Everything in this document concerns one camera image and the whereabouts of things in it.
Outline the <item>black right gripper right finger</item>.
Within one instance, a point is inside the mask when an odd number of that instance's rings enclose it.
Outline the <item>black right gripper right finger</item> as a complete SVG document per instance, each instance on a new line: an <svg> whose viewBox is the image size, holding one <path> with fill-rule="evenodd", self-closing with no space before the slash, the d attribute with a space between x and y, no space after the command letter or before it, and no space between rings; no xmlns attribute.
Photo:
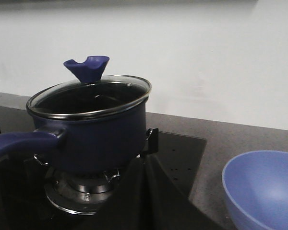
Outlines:
<svg viewBox="0 0 288 230"><path fill-rule="evenodd" d="M145 172L156 230L221 230L174 185L157 157L145 158Z"/></svg>

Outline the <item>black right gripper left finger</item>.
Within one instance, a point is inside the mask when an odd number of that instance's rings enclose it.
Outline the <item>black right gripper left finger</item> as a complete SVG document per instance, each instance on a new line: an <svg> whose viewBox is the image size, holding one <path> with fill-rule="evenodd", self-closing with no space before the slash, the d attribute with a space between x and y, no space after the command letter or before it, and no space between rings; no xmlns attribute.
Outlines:
<svg viewBox="0 0 288 230"><path fill-rule="evenodd" d="M114 194L97 213L83 222L84 230L139 230L144 182L142 159L134 159Z"/></svg>

